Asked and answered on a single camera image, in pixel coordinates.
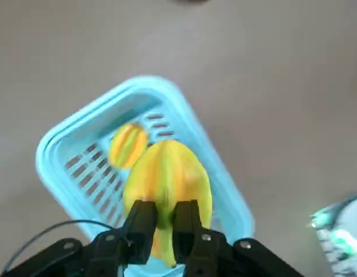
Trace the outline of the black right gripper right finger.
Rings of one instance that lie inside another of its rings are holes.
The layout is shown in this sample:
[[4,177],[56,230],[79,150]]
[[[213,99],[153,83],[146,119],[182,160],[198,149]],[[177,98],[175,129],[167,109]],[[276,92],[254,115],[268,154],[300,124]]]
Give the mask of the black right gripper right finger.
[[253,238],[229,244],[226,236],[202,226],[196,200],[176,204],[173,251],[184,276],[301,276],[297,270]]

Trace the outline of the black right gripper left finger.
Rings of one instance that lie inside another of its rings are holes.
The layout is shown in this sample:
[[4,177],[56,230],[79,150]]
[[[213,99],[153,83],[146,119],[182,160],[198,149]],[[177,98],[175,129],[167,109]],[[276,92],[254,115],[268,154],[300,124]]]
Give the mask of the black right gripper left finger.
[[145,265],[150,257],[157,209],[153,202],[136,200],[121,227],[100,223],[106,231],[88,245],[63,238],[12,266],[37,239],[67,224],[71,221],[57,223],[31,238],[4,266],[1,276],[124,276],[129,265]]

